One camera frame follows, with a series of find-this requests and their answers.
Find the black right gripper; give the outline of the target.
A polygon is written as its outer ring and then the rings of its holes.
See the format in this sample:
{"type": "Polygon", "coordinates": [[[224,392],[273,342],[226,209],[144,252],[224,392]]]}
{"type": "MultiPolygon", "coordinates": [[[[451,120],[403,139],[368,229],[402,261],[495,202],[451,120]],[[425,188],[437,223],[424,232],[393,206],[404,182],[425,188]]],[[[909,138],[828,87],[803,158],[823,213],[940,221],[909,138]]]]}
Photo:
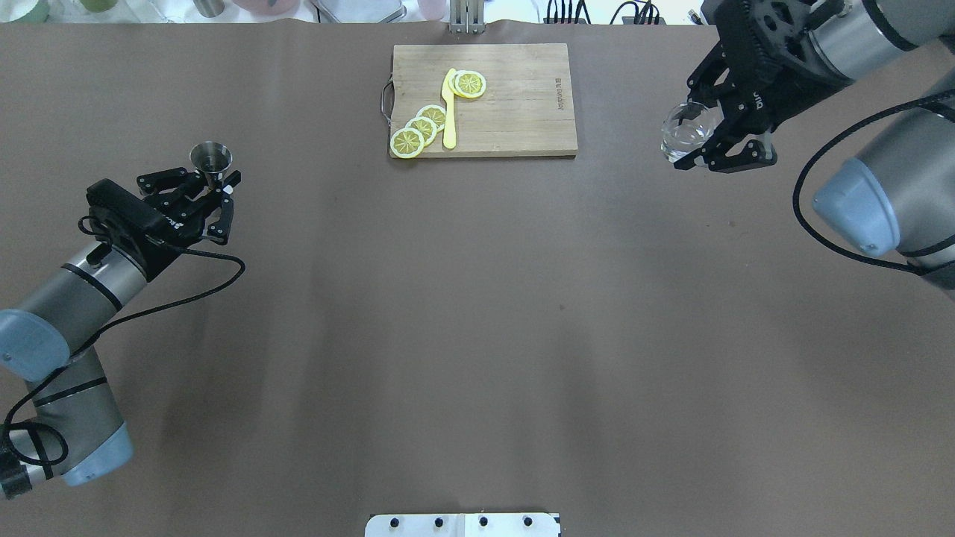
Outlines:
{"type": "Polygon", "coordinates": [[[688,77],[688,101],[730,112],[701,148],[676,160],[673,167],[703,166],[713,172],[737,173],[773,166],[774,130],[812,106],[853,84],[822,53],[821,72],[783,65],[763,51],[751,33],[740,1],[719,1],[714,23],[719,34],[709,54],[688,77]]]}

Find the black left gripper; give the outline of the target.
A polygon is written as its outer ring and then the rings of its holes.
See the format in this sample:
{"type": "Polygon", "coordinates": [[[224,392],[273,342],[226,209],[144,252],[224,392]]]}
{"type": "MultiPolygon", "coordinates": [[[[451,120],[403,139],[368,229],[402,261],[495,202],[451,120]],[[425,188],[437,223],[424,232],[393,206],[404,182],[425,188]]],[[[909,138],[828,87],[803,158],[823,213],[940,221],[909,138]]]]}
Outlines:
{"type": "Polygon", "coordinates": [[[178,167],[140,175],[137,186],[143,196],[180,190],[195,196],[195,174],[209,186],[198,198],[201,203],[201,230],[181,223],[151,207],[126,190],[119,190],[112,206],[113,244],[139,266],[146,280],[165,271],[185,248],[200,241],[227,245],[234,220],[233,193],[242,181],[241,171],[212,174],[178,167]]]}

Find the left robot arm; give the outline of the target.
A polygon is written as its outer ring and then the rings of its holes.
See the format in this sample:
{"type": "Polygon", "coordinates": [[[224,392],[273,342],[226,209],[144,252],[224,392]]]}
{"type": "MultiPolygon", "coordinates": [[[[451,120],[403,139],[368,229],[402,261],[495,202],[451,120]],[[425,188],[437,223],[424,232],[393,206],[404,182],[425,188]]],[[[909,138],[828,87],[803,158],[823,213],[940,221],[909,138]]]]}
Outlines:
{"type": "Polygon", "coordinates": [[[241,173],[173,168],[87,189],[78,220],[93,238],[19,305],[2,310],[2,366],[27,395],[2,419],[2,493],[44,480],[80,486],[122,467],[134,448],[95,350],[137,293],[194,245],[228,241],[241,173]]]}

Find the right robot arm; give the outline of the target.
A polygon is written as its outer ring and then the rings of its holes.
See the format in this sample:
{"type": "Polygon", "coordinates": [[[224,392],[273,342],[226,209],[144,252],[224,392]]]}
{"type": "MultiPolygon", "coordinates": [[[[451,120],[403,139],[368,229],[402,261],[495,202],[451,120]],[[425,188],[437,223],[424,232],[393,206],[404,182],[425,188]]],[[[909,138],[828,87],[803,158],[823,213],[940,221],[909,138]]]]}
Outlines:
{"type": "MultiPolygon", "coordinates": [[[[837,92],[934,40],[953,48],[951,1],[706,1],[718,42],[688,77],[688,96],[662,124],[679,170],[734,173],[773,166],[773,135],[837,92]]],[[[862,264],[902,271],[953,296],[953,75],[927,95],[873,113],[826,142],[792,190],[798,224],[862,264]],[[890,125],[812,197],[840,248],[801,208],[812,167],[877,120],[890,125]]]]}

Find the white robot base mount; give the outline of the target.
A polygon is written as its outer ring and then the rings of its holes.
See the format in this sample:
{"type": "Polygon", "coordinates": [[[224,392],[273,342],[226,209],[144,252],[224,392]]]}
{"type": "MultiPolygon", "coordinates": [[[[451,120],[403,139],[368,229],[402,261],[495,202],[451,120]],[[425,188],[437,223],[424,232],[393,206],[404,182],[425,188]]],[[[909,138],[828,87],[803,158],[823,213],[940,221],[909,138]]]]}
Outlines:
{"type": "Polygon", "coordinates": [[[379,514],[369,518],[365,536],[562,536],[558,514],[472,512],[379,514]]]}

